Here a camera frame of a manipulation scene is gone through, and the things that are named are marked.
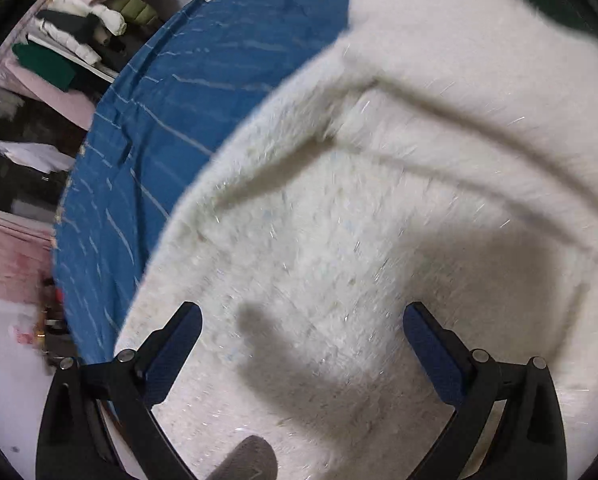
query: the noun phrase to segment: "black plastic bracket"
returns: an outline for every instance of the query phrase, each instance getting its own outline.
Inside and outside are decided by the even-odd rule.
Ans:
[[[546,362],[500,363],[472,352],[439,325],[423,303],[410,303],[403,328],[440,399],[455,413],[409,480],[457,480],[496,400],[506,400],[497,431],[473,480],[564,480],[564,425]]]
[[[201,310],[182,304],[166,326],[138,351],[126,349],[109,363],[81,365],[65,358],[54,375],[39,431],[37,480],[131,480],[102,419],[111,402],[124,437],[147,478],[196,480],[153,417],[202,328]]]

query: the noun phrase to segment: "green cloth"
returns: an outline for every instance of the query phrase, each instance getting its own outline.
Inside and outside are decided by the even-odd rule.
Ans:
[[[143,0],[106,0],[104,4],[108,9],[120,12],[126,22],[142,27],[159,19],[157,11]]]
[[[17,43],[12,52],[21,66],[31,70],[58,89],[67,92],[77,74],[74,65],[49,48],[36,43]]]

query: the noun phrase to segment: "blue grip pad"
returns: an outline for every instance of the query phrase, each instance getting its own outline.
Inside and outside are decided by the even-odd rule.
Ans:
[[[188,305],[191,306],[189,312],[181,319],[146,371],[143,402],[147,406],[159,404],[166,399],[179,370],[199,339],[203,324],[201,309],[194,303]]]
[[[415,305],[403,313],[403,331],[439,398],[458,408],[464,400],[461,370]]]

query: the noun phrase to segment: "white fluffy blanket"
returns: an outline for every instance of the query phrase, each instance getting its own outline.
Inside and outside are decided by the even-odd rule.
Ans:
[[[118,342],[204,331],[155,413],[201,478],[405,478],[445,425],[401,330],[549,362],[570,477],[598,452],[598,44],[523,0],[351,0],[350,30],[180,200]]]

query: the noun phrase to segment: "blue striped fabric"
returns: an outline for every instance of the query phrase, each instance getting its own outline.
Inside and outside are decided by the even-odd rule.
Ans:
[[[115,80],[56,226],[55,279],[86,362],[112,357],[179,196],[237,124],[347,20],[348,0],[193,0]]]

